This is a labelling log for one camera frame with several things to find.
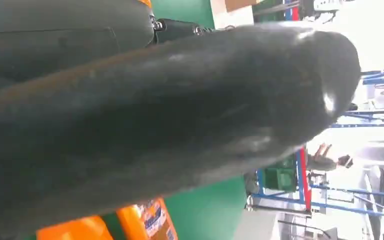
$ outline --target orange bottle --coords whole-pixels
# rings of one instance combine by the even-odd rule
[[[36,232],[37,240],[113,240],[99,216],[84,217]]]
[[[178,240],[162,198],[116,211],[127,240]]]
[[[146,5],[148,5],[149,8],[152,8],[152,5],[151,5],[151,0],[139,0],[139,2],[142,2]]]

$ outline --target metal rack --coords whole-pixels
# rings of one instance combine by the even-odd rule
[[[363,85],[384,85],[384,70],[361,73]],[[331,128],[384,127],[384,109],[347,111],[342,118],[359,119],[359,122],[344,121],[332,124]]]
[[[275,200],[275,201],[283,201],[283,202],[292,203],[292,204],[299,204],[304,207],[303,208],[304,212],[308,214],[312,212],[312,207],[319,207],[320,209],[336,209],[336,210],[349,211],[349,212],[358,213],[358,214],[368,214],[370,216],[375,216],[375,217],[384,217],[384,206],[374,202],[373,200],[370,200],[370,198],[372,198],[373,196],[384,197],[384,192],[368,191],[364,189],[334,188],[326,184],[325,185],[309,184],[307,179],[307,168],[306,168],[307,151],[305,150],[305,148],[302,148],[295,154],[295,156],[296,156],[297,178],[298,178],[298,187],[296,189],[297,194],[289,194],[289,192],[277,192],[277,193],[267,194],[266,189],[263,187],[264,173],[262,170],[258,170],[257,179],[258,179],[258,185],[260,186],[260,190],[259,190],[259,193],[253,193],[251,194],[251,196],[255,199],[268,199],[268,200]],[[325,191],[323,202],[312,200],[312,189],[320,189]],[[349,193],[352,195],[353,202],[354,202],[354,199],[356,199],[357,201],[370,203],[376,206],[376,208],[379,207],[382,210],[378,211],[375,209],[369,210],[369,209],[357,208],[357,207],[346,207],[346,206],[330,203],[334,201],[329,201],[328,194],[327,194],[327,192],[329,191]],[[266,209],[270,208],[270,206],[261,206],[261,207]],[[283,209],[283,212],[289,212],[291,214],[294,214],[297,211],[296,209]]]

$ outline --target blue metal shelf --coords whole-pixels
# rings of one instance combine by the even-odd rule
[[[384,70],[362,72],[361,80],[363,85],[382,85]],[[384,109],[347,111],[343,117],[359,119],[359,122],[337,122],[330,128],[384,127]]]
[[[306,156],[302,154],[302,151],[305,151],[302,149],[301,151],[298,151],[296,154],[296,165],[297,165],[297,178],[298,178],[298,198],[291,198],[291,197],[285,197],[281,195],[285,195],[288,192],[278,192],[278,193],[273,193],[273,194],[266,194],[266,191],[263,187],[263,182],[261,181],[263,179],[263,171],[259,170],[257,171],[257,178],[260,186],[260,191],[259,193],[254,193],[251,196],[253,198],[258,198],[258,199],[269,199],[269,200],[275,200],[275,201],[283,201],[287,203],[292,203],[292,204],[299,204],[302,205],[303,209],[307,213],[311,213],[312,207],[320,207],[320,208],[326,208],[326,209],[336,209],[336,210],[342,210],[342,211],[348,211],[348,212],[353,212],[353,213],[358,213],[358,214],[368,214],[370,216],[375,216],[375,217],[384,217],[384,211],[377,211],[377,210],[366,210],[364,208],[357,208],[357,207],[347,207],[347,206],[342,206],[342,205],[335,205],[335,204],[330,204],[328,201],[328,194],[327,191],[337,191],[337,192],[345,192],[352,194],[352,197],[355,199],[358,199],[360,201],[363,201],[365,203],[371,203],[375,204],[376,206],[383,208],[383,205],[380,205],[378,203],[372,202],[369,199],[367,199],[364,196],[381,196],[384,197],[384,192],[375,192],[375,191],[368,191],[364,189],[344,189],[344,188],[333,188],[329,187],[328,185],[320,185],[320,184],[308,184],[307,183],[307,176],[306,176],[306,158],[302,156]],[[321,189],[323,191],[326,191],[326,194],[324,194],[324,202],[318,202],[318,201],[312,201],[312,190],[311,189]]]

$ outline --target green wall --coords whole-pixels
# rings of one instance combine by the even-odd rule
[[[193,22],[214,28],[210,0],[151,0],[157,19]]]

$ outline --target blue metal frame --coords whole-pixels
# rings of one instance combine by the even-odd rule
[[[361,73],[363,85],[384,84],[384,70],[364,71]]]
[[[296,165],[298,168],[297,169],[297,178],[298,178],[298,190],[297,191],[299,193],[299,199],[279,196],[279,195],[286,194],[286,192],[279,192],[279,193],[275,193],[275,194],[265,194],[264,187],[263,187],[264,183],[262,181],[262,179],[263,179],[263,171],[262,170],[259,170],[257,173],[258,182],[259,182],[259,186],[260,186],[260,193],[252,194],[251,196],[253,198],[269,199],[269,200],[283,201],[283,202],[288,202],[288,203],[293,203],[293,204],[305,205],[306,200],[305,200],[305,196],[304,196],[304,184],[303,184],[304,181],[303,181],[303,179],[306,178],[307,176],[303,176],[302,171],[300,169],[302,167],[302,164],[303,164],[302,161],[305,161],[305,159],[301,159],[300,152],[297,152],[297,154],[296,154]],[[384,197],[384,192],[367,191],[364,189],[333,188],[333,187],[329,187],[326,185],[315,185],[315,184],[311,184],[310,187],[312,187],[313,189],[322,189],[322,190],[326,190],[326,191],[340,191],[340,192],[345,192],[345,193],[352,193],[355,198],[358,198],[362,201],[369,202],[369,203],[372,203],[372,202],[368,199],[365,199],[361,196],[357,196],[355,194],[375,195],[375,196]],[[374,204],[376,204],[377,206],[384,209],[384,206],[377,204],[377,203],[374,203]],[[320,207],[320,208],[327,208],[327,209],[337,209],[337,210],[342,210],[342,211],[349,211],[349,212],[358,213],[358,214],[368,214],[368,215],[375,216],[375,217],[384,217],[383,211],[365,210],[365,209],[361,209],[361,208],[345,207],[345,206],[339,206],[339,205],[334,205],[334,204],[328,204],[327,194],[325,194],[325,202],[311,201],[311,206]]]
[[[361,73],[363,85],[384,84],[384,70],[365,71]],[[360,123],[335,123],[330,128],[366,128],[366,127],[384,127],[384,118],[374,115],[384,114],[384,109],[365,110],[365,111],[347,111],[343,116],[363,120]]]

